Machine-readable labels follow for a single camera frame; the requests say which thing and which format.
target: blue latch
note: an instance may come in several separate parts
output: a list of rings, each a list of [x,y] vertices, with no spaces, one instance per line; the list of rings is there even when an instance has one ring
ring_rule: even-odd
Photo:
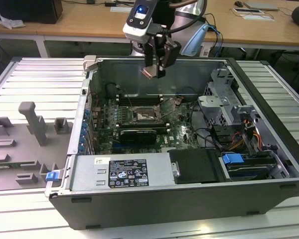
[[[226,153],[222,156],[225,164],[227,163],[244,163],[244,159],[239,153]]]
[[[58,182],[59,181],[59,172],[48,172],[46,174],[45,180],[47,182]]]
[[[79,142],[80,142],[80,143],[84,143],[85,140],[86,140],[86,138],[85,138],[84,136],[81,136],[80,139],[79,139]]]
[[[88,127],[88,124],[87,123],[82,123],[82,128],[83,129],[86,129]]]

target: cable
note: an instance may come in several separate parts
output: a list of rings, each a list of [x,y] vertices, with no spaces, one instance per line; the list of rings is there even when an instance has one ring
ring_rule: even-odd
[[[209,26],[209,27],[216,33],[216,37],[217,37],[217,39],[216,39],[216,43],[217,43],[217,41],[218,41],[218,37],[221,39],[221,40],[219,41],[219,48],[218,48],[218,50],[217,50],[217,52],[216,52],[216,54],[215,54],[215,57],[217,57],[217,56],[219,55],[219,53],[220,53],[220,49],[221,49],[221,47],[222,47],[222,45],[223,45],[224,36],[223,36],[223,34],[222,34],[220,31],[218,31],[215,27],[213,27],[213,26]]]
[[[196,132],[196,134],[197,134],[197,136],[198,137],[200,137],[201,139],[203,139],[203,140],[205,140],[205,141],[207,141],[207,142],[210,142],[212,145],[214,145],[215,147],[216,147],[216,144],[213,142],[213,141],[211,141],[210,139],[208,139],[207,137],[209,137],[209,136],[207,136],[207,137],[204,137],[204,136],[201,136],[199,133],[197,133]]]
[[[124,91],[125,91],[125,94],[126,94],[128,100],[129,100],[129,102],[130,102],[131,108],[133,108],[132,101],[131,101],[131,99],[130,99],[130,97],[129,97],[129,94],[127,93],[126,89],[124,89]]]
[[[218,42],[218,34],[217,34],[216,31],[214,31],[214,33],[215,33],[215,35],[216,35],[216,41],[215,41],[214,45],[212,46],[212,48],[209,50],[209,52],[211,52],[211,51],[215,48],[215,46],[216,46],[216,44],[217,44],[217,42]]]
[[[116,140],[116,139],[112,139],[112,141],[115,141],[115,142],[117,142],[117,143],[121,143],[121,142],[119,142],[118,140]]]
[[[219,44],[219,49],[218,49],[218,51],[215,54],[215,57],[218,57],[218,55],[220,54],[220,50],[221,50],[221,48],[223,46],[223,41],[224,41],[223,34],[220,31],[218,31],[218,33],[221,35],[221,41],[220,41],[220,44]]]
[[[171,29],[170,30],[163,29],[162,34],[168,35],[168,34],[176,33],[176,32],[182,31],[182,30],[184,30],[184,29],[192,26],[195,22],[197,22],[198,20],[200,20],[200,18],[204,15],[204,13],[206,11],[206,7],[207,7],[207,0],[204,0],[203,9],[202,9],[202,11],[200,12],[200,14],[196,18],[194,18],[189,23],[187,23],[187,24],[185,24],[183,26],[180,26],[178,28],[174,28],[172,30]]]
[[[208,15],[211,15],[212,17],[213,17],[213,19],[214,19],[214,26],[215,26],[215,28],[216,28],[216,30],[217,30],[217,27],[216,27],[216,20],[215,20],[215,16],[214,16],[214,14],[212,14],[212,13],[206,13],[205,14],[205,16],[208,16]]]
[[[10,57],[9,54],[2,48],[1,45],[0,45],[0,49],[5,53],[5,55],[7,55],[7,57],[9,58],[9,60],[11,60],[11,57]]]
[[[76,4],[93,5],[93,6],[99,6],[99,5],[105,4],[104,2],[102,2],[102,3],[95,3],[95,4],[89,4],[89,3],[78,2],[78,1],[68,1],[68,0],[61,0],[61,1],[67,2],[67,3],[76,3]]]
[[[186,88],[191,89],[195,94],[199,95],[199,94],[197,93],[197,91],[195,91],[194,88],[192,88],[192,87],[190,87],[190,86],[184,86],[184,87],[182,87],[182,88],[179,88],[178,91],[176,91],[175,95],[178,96],[178,95],[179,95],[179,92],[180,92],[181,90],[183,90],[183,89],[186,89]]]
[[[284,15],[286,15],[286,16],[291,16],[291,14],[287,14],[287,13],[285,13],[284,11],[282,11],[281,9],[286,9],[286,10],[291,11],[291,12],[292,12],[292,10],[290,10],[290,9],[288,9],[288,8],[286,8],[286,7],[279,7],[278,9],[279,9],[279,11],[282,12]]]

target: black cable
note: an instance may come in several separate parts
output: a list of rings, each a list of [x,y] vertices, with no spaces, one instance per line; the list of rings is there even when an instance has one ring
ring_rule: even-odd
[[[104,2],[102,2],[102,3],[95,3],[95,4],[89,4],[89,3],[78,2],[78,1],[67,1],[67,0],[62,0],[62,1],[63,2],[67,2],[67,3],[76,3],[76,4],[93,5],[93,6],[99,6],[99,5],[105,4]]]
[[[215,48],[215,46],[216,46],[216,44],[217,44],[217,42],[218,42],[218,34],[217,34],[216,31],[214,31],[214,33],[215,33],[215,35],[216,35],[216,41],[215,41],[214,45],[212,46],[212,48],[209,50],[209,52],[211,52],[211,51]]]
[[[207,0],[204,0],[204,6],[203,6],[203,9],[202,11],[200,12],[200,14],[194,18],[192,21],[190,21],[189,23],[183,25],[183,26],[180,26],[178,28],[174,28],[174,29],[170,29],[170,30],[167,30],[167,29],[164,29],[162,34],[165,34],[165,35],[168,35],[168,34],[172,34],[172,33],[176,33],[176,32],[179,32],[179,31],[182,31],[190,26],[192,26],[195,22],[197,22],[198,20],[201,19],[201,17],[204,15],[205,11],[206,11],[206,8],[207,8]]]
[[[205,16],[208,16],[208,15],[211,15],[212,17],[213,17],[213,19],[214,19],[214,26],[215,26],[215,29],[217,30],[217,27],[216,27],[216,20],[215,20],[215,16],[214,16],[214,14],[212,14],[212,13],[206,13],[205,14]]]
[[[212,145],[214,145],[215,147],[217,147],[216,144],[215,144],[213,141],[211,141],[210,139],[207,138],[207,137],[209,137],[210,135],[207,136],[207,137],[204,137],[204,136],[201,136],[201,135],[200,135],[199,133],[197,133],[197,132],[196,132],[196,134],[197,134],[198,137],[200,137],[201,139],[205,140],[205,142],[206,142],[206,141],[207,141],[207,142],[210,142]]]
[[[281,9],[286,9],[286,10],[292,12],[292,10],[290,10],[290,9],[288,9],[288,8],[285,8],[285,7],[279,7],[278,9],[279,9],[279,11],[281,11]],[[284,11],[281,11],[281,12],[282,12],[284,15],[286,15],[286,16],[291,16],[291,14],[287,14],[287,13],[285,13]]]
[[[178,95],[179,95],[179,92],[180,92],[181,90],[183,90],[183,89],[186,89],[186,88],[191,89],[195,94],[197,94],[197,95],[199,96],[199,94],[197,93],[197,91],[195,91],[194,88],[192,88],[192,87],[190,87],[190,86],[184,86],[184,87],[182,87],[182,88],[179,88],[178,91],[176,91],[175,95],[178,96]]]
[[[218,31],[218,33],[221,35],[221,43],[220,43],[220,46],[219,46],[219,49],[221,49],[222,48],[222,46],[223,46],[223,42],[224,42],[224,36],[223,36],[223,34],[220,32],[220,31]]]
[[[8,57],[9,59],[11,59],[11,57],[9,56],[9,54],[2,48],[1,45],[0,45],[0,49],[5,53],[5,55],[7,55],[7,57]]]

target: desk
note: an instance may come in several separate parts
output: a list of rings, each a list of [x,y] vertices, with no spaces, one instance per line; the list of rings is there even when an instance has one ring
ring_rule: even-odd
[[[284,0],[253,0],[270,2],[293,10],[299,2]],[[271,11],[275,21],[245,20],[235,16],[234,0],[209,0],[207,12],[213,13],[217,28],[224,36],[225,47],[299,50],[299,26],[290,16]],[[31,39],[36,41],[41,57],[49,53],[44,45],[53,41],[129,42],[123,32],[126,12],[111,12],[103,5],[84,5],[63,2],[63,14],[56,24],[25,23],[26,27],[9,30],[0,25],[0,38]],[[214,33],[207,33],[204,47],[210,48]]]

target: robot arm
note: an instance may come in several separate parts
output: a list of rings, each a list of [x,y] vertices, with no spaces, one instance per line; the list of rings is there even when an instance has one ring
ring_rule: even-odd
[[[197,0],[179,2],[136,0],[123,32],[127,39],[137,42],[138,47],[142,49],[142,53],[145,55],[143,73],[148,78],[164,77],[165,68],[175,63],[181,45],[172,40],[171,34],[180,32],[196,23],[203,16],[207,2],[204,1],[199,15],[194,19],[180,27],[171,29],[175,21],[176,9],[196,2]]]

